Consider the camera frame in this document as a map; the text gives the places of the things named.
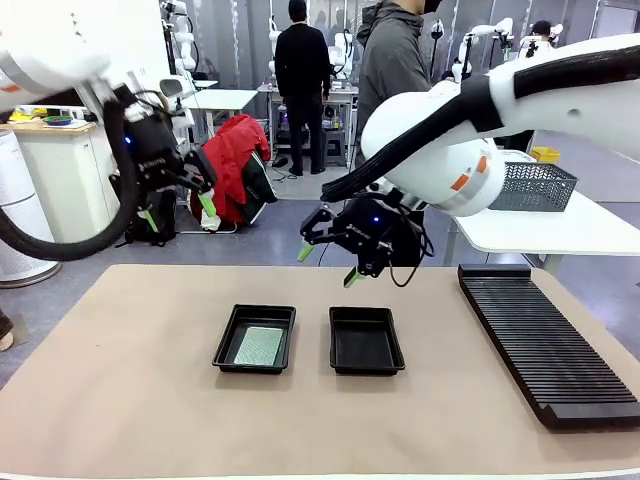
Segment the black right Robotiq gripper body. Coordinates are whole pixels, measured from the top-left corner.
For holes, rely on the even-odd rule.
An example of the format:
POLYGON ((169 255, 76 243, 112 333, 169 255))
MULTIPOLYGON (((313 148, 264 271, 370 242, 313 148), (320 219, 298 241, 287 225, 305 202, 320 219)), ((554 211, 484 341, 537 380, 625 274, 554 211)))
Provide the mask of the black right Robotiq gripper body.
POLYGON ((349 200, 333 219, 335 243, 357 256, 356 271, 378 277, 389 267, 417 267, 425 251, 424 213, 398 204, 390 206, 381 194, 349 200))

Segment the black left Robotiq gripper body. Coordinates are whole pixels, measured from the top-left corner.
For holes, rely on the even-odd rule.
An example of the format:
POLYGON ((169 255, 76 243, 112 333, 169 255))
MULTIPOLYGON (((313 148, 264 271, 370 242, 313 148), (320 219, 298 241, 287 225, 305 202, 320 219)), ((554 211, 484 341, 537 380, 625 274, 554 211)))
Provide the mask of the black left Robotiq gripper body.
POLYGON ((142 194, 186 179, 173 115, 145 99, 117 100, 117 192, 142 194))

